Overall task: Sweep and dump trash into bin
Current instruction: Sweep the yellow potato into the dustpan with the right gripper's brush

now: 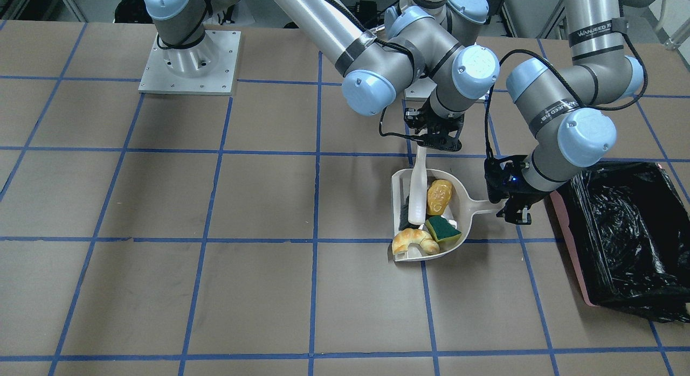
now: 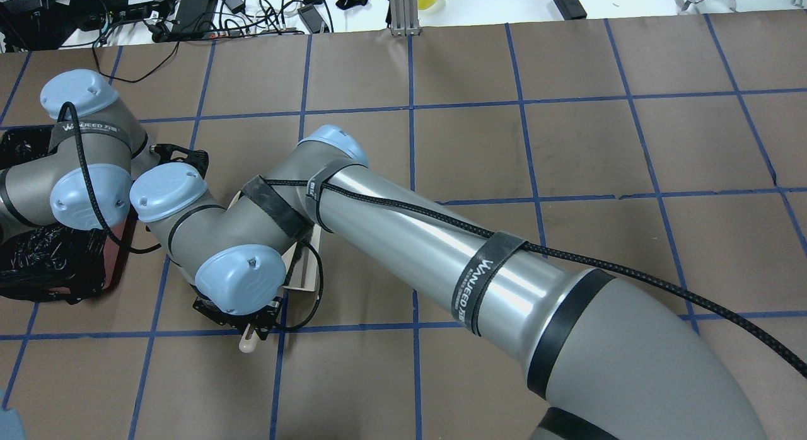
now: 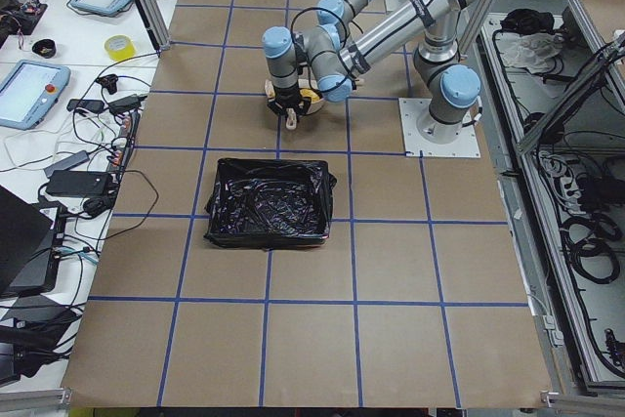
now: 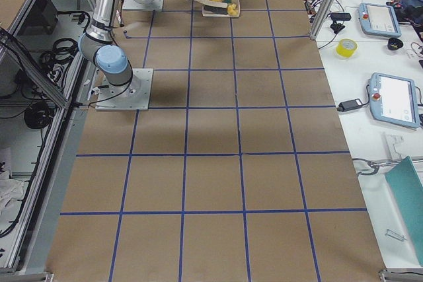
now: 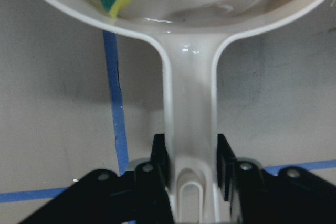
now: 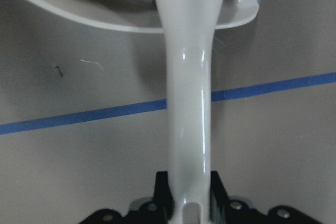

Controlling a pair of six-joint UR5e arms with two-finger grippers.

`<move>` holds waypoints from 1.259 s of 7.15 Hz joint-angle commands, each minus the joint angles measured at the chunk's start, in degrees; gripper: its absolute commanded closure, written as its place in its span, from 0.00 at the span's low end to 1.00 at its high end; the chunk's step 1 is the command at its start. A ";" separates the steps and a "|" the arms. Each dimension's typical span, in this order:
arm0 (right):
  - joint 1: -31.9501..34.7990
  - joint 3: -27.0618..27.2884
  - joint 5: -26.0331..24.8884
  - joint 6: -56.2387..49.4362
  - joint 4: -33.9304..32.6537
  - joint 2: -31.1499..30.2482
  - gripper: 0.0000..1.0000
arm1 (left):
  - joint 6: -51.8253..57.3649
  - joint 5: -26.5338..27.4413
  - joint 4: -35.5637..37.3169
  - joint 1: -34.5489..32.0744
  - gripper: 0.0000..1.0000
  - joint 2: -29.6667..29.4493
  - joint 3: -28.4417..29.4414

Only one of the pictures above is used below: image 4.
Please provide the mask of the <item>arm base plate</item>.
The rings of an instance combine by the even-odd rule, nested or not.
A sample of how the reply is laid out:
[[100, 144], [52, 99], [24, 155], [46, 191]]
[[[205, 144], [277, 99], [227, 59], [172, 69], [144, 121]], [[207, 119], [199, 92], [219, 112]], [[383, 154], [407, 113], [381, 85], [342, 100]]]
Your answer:
[[95, 108], [103, 111], [147, 111], [152, 80], [152, 69], [134, 68], [131, 83], [121, 87], [111, 85], [104, 76], [102, 86], [106, 87], [99, 90]]
[[164, 0], [124, 0], [124, 11], [161, 11]]

